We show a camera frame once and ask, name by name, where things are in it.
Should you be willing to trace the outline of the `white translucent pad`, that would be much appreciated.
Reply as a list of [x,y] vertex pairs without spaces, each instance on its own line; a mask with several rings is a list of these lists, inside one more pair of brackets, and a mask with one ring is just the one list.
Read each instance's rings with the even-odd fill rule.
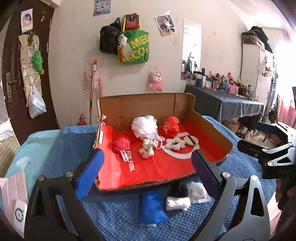
[[187,190],[191,204],[206,203],[211,201],[211,197],[208,195],[205,187],[200,182],[189,182],[187,184]]

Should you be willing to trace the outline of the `black fuzzy scrunchie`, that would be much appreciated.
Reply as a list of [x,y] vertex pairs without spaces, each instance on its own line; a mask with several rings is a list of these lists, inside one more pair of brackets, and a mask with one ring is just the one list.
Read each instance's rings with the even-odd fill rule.
[[177,181],[171,184],[170,196],[183,198],[188,196],[187,184],[183,181]]

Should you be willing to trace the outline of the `beige powder puff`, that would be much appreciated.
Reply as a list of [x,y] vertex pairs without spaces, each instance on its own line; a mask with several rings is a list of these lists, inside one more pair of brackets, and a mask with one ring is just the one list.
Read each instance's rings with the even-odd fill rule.
[[194,147],[199,145],[199,140],[195,136],[188,135],[185,136],[183,140],[185,141],[185,144],[188,146]]

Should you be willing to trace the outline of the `white towel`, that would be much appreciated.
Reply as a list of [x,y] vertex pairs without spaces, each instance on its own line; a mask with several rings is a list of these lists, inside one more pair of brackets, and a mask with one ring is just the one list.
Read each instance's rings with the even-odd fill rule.
[[184,210],[187,211],[191,206],[189,197],[170,197],[166,198],[166,210]]

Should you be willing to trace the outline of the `white fluffy star scrunchie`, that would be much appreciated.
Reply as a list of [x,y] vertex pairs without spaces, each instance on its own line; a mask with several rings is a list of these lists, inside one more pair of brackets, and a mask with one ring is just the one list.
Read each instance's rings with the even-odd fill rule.
[[179,137],[168,138],[168,139],[166,139],[166,144],[165,144],[164,148],[167,150],[178,151],[181,148],[184,148],[185,144],[186,144],[186,142],[184,140],[181,140]]

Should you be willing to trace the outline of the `red knitted plush ball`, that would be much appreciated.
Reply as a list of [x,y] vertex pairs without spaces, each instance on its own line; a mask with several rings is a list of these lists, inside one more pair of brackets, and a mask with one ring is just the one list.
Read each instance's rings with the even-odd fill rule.
[[112,141],[112,151],[116,154],[121,154],[124,162],[129,161],[127,151],[130,149],[130,142],[130,138],[127,137],[119,137]]

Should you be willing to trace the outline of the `red mesh bath pouf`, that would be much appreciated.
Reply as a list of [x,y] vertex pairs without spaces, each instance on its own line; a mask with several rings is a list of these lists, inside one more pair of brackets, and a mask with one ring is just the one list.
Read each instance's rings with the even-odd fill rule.
[[164,123],[164,133],[169,138],[175,138],[180,132],[179,123],[180,122],[178,118],[175,116],[170,116]]

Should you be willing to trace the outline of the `blue sponge cloth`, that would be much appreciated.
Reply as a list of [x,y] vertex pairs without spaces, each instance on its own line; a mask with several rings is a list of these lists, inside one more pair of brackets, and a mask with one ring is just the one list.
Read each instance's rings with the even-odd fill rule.
[[158,191],[149,191],[140,195],[139,224],[155,227],[159,223],[169,220],[161,194]]

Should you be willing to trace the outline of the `cream crochet scrunchie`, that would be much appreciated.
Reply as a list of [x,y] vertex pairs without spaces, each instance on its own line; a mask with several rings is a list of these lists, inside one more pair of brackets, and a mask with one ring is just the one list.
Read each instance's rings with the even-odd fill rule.
[[150,158],[154,155],[154,148],[156,148],[158,145],[158,140],[150,140],[146,138],[142,142],[142,147],[139,149],[139,153],[144,159]]

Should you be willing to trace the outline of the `white mesh bath pouf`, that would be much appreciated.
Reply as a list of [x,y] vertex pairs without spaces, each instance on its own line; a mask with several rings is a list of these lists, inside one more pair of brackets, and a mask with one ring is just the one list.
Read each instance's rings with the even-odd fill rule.
[[135,118],[131,125],[131,130],[137,138],[142,141],[149,139],[153,141],[159,141],[161,148],[163,141],[158,134],[157,119],[153,115],[139,116]]

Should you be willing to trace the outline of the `green plush toy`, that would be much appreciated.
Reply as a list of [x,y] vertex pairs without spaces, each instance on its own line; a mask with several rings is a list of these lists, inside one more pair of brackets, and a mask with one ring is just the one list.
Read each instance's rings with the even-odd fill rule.
[[44,74],[43,70],[43,58],[41,56],[41,52],[36,50],[34,55],[32,56],[32,64],[33,68],[37,70],[40,74]]

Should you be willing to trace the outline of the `green tote bag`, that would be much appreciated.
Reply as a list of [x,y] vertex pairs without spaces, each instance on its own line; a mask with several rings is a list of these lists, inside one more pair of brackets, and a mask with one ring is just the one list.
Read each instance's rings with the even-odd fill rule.
[[142,30],[139,16],[138,23],[138,30],[125,30],[124,17],[121,34],[124,34],[128,41],[123,49],[117,46],[119,63],[122,65],[142,64],[149,60],[149,33]]

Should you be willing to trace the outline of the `red framed picture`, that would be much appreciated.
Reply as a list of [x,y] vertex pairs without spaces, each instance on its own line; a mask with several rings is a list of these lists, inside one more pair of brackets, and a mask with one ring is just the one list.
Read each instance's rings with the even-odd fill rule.
[[138,30],[138,15],[137,14],[129,14],[125,15],[125,30]]

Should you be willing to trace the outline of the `photo collage on wall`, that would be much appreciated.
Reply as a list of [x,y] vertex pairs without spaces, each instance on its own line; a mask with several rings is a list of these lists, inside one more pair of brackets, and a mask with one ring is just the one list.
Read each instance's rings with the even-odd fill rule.
[[167,11],[163,16],[154,18],[162,36],[169,36],[176,33],[170,13],[171,11]]

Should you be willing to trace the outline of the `blue poster on wall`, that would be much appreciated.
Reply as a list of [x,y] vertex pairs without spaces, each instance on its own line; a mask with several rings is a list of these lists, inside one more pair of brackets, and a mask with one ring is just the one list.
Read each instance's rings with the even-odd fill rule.
[[109,14],[111,12],[111,0],[95,0],[93,16]]

